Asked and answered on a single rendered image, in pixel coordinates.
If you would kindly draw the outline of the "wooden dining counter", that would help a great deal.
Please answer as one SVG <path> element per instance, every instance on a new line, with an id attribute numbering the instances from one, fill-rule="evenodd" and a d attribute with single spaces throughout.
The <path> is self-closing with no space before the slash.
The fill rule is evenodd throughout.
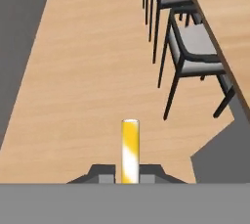
<path id="1" fill-rule="evenodd" d="M 195 0 L 250 121 L 250 0 Z"/>

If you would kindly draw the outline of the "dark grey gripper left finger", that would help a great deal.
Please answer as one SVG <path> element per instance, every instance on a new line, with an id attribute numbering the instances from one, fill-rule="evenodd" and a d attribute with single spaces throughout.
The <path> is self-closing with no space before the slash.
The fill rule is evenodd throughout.
<path id="1" fill-rule="evenodd" d="M 114 184 L 114 164 L 93 164 L 88 173 L 69 181 L 69 184 Z"/>

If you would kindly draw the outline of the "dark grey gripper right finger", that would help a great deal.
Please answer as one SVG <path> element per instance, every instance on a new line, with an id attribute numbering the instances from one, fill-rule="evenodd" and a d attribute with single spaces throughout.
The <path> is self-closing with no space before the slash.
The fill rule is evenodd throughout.
<path id="1" fill-rule="evenodd" d="M 141 184 L 184 184 L 184 181 L 172 175 L 166 174 L 160 164 L 140 165 Z"/>

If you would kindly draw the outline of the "yellow and white striped straw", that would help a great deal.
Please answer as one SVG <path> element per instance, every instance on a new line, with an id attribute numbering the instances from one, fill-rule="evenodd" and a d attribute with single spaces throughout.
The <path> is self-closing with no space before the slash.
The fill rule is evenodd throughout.
<path id="1" fill-rule="evenodd" d="M 121 182 L 138 184 L 140 178 L 140 122 L 137 119 L 122 121 Z"/>

